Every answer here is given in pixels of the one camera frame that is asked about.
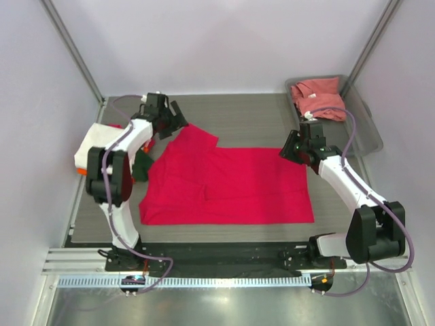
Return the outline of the red t-shirt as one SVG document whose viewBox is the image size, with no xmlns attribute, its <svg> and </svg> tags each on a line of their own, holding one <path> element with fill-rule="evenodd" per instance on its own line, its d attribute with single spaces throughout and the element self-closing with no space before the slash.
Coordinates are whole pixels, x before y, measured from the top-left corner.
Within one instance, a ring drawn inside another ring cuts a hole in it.
<svg viewBox="0 0 435 326">
<path fill-rule="evenodd" d="M 149 170 L 143 225 L 269 225 L 315 221 L 307 169 L 277 148 L 225 148 L 190 125 Z"/>
</svg>

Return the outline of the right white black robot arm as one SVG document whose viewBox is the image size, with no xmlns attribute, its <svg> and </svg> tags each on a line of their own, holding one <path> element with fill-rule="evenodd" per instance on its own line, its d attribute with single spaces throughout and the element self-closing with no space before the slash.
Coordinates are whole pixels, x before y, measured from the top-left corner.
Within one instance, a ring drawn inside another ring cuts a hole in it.
<svg viewBox="0 0 435 326">
<path fill-rule="evenodd" d="M 323 268 L 331 257 L 363 264 L 404 254 L 404 207 L 374 192 L 352 169 L 342 151 L 327 145 L 321 122 L 301 122 L 298 130 L 290 132 L 279 155 L 311 168 L 333 188 L 351 213 L 346 233 L 310 237 L 312 247 L 306 252 L 310 266 Z"/>
</svg>

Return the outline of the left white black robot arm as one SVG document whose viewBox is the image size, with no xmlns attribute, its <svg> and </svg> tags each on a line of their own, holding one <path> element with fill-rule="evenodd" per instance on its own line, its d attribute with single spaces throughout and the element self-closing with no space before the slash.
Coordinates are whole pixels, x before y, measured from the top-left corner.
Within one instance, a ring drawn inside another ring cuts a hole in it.
<svg viewBox="0 0 435 326">
<path fill-rule="evenodd" d="M 133 191 L 130 159 L 156 135 L 163 140 L 188 122 L 176 101 L 166 94 L 149 92 L 140 97 L 139 110 L 129 116 L 127 127 L 106 145 L 92 146 L 87 154 L 86 192 L 104 212 L 112 234 L 112 250 L 131 271 L 145 261 L 141 237 L 134 226 L 129 200 Z"/>
</svg>

